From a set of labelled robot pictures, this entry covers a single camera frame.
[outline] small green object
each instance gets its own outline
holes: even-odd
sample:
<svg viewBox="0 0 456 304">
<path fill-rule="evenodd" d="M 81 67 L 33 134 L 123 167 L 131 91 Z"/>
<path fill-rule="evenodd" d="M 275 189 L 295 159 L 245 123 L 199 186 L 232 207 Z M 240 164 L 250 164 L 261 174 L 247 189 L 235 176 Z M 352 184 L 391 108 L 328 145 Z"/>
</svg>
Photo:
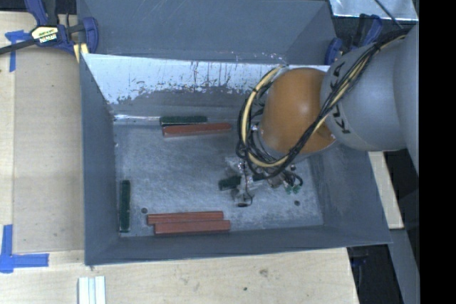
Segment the small green object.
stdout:
<svg viewBox="0 0 456 304">
<path fill-rule="evenodd" d="M 239 184 L 241 184 L 241 177 L 240 176 L 233 176 L 233 177 L 229 177 L 228 179 L 220 180 L 219 181 L 219 189 L 220 190 L 234 189 Z"/>
<path fill-rule="evenodd" d="M 301 185 L 295 185 L 293 187 L 293 193 L 294 194 L 298 194 L 299 193 L 299 190 L 301 190 Z"/>
<path fill-rule="evenodd" d="M 166 127 L 168 125 L 197 125 L 200 123 L 207 123 L 207 117 L 204 115 L 191 115 L 188 117 L 174 116 L 160 118 L 160 124 L 162 127 Z"/>
<path fill-rule="evenodd" d="M 120 183 L 120 208 L 119 208 L 119 230 L 122 233 L 130 231 L 130 180 L 123 180 Z"/>
</svg>

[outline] red bar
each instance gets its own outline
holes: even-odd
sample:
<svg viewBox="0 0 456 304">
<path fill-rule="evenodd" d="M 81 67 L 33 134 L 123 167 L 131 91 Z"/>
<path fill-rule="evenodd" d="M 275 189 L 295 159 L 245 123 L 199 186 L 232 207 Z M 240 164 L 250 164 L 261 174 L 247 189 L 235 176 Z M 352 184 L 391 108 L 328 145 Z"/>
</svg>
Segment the red bar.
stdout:
<svg viewBox="0 0 456 304">
<path fill-rule="evenodd" d="M 208 135 L 230 131 L 229 123 L 201 123 L 198 125 L 168 125 L 162 128 L 164 137 Z"/>
<path fill-rule="evenodd" d="M 158 223 L 155 225 L 156 236 L 171 236 L 175 234 L 213 234 L 224 233 L 231 229 L 231 222 L 219 221 L 178 221 Z"/>
<path fill-rule="evenodd" d="M 173 223 L 179 221 L 216 221 L 223 219 L 223 211 L 189 211 L 185 213 L 148 214 L 147 224 Z"/>
</svg>

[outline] gray bin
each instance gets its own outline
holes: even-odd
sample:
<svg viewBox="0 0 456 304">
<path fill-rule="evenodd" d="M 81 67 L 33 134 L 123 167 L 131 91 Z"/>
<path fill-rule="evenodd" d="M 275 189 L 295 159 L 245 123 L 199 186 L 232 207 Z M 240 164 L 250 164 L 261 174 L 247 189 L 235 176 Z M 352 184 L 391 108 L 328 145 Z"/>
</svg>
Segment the gray bin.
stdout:
<svg viewBox="0 0 456 304">
<path fill-rule="evenodd" d="M 277 64 L 321 67 L 335 36 L 326 3 L 304 0 L 78 0 L 100 28 L 81 59 L 85 263 L 121 263 L 389 243 L 368 155 L 342 145 L 298 163 L 296 195 L 265 187 L 236 207 L 218 190 L 236 118 Z M 163 115 L 229 121 L 232 133 L 164 140 Z M 132 184 L 131 231 L 118 189 Z M 223 210 L 228 234 L 153 236 L 149 213 Z"/>
</svg>

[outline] wooden table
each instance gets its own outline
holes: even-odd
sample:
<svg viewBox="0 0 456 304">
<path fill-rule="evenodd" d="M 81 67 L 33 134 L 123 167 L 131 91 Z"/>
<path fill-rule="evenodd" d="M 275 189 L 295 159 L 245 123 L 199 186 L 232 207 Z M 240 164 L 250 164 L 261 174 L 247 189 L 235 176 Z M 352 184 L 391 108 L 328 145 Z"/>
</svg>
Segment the wooden table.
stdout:
<svg viewBox="0 0 456 304">
<path fill-rule="evenodd" d="M 29 31 L 34 25 L 27 13 L 0 11 L 0 46 L 9 44 L 5 32 Z M 52 71 L 43 71 L 46 66 Z M 105 276 L 110 304 L 359 303 L 344 248 L 85 266 L 82 194 L 77 196 L 82 191 L 79 95 L 74 95 L 75 85 L 62 81 L 77 80 L 76 60 L 57 50 L 30 47 L 17 53 L 17 68 L 10 73 L 9 55 L 0 56 L 0 224 L 17 223 L 17 237 L 25 240 L 14 241 L 18 252 L 27 251 L 30 240 L 30 247 L 45 248 L 50 258 L 48 268 L 0 274 L 0 303 L 77 303 L 82 276 Z M 27 85 L 25 70 L 31 73 Z M 20 85 L 15 83 L 18 72 L 23 73 Z M 41 107 L 27 108 L 25 102 Z M 388 225 L 403 228 L 383 154 L 370 158 Z"/>
</svg>

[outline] bin floor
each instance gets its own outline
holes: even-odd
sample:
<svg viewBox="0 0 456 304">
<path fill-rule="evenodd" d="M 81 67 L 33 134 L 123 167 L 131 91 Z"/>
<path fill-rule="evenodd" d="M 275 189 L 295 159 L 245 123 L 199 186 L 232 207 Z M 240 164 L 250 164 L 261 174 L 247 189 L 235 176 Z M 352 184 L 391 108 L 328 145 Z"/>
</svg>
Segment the bin floor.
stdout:
<svg viewBox="0 0 456 304">
<path fill-rule="evenodd" d="M 308 160 L 296 165 L 304 180 L 297 194 L 265 184 L 251 206 L 240 208 L 230 190 L 219 190 L 218 181 L 234 174 L 228 161 L 236 156 L 237 122 L 228 122 L 231 132 L 171 138 L 162 136 L 158 121 L 115 122 L 118 190 L 122 180 L 131 181 L 130 231 L 122 236 L 153 235 L 147 214 L 182 211 L 222 210 L 232 231 L 322 225 Z"/>
</svg>

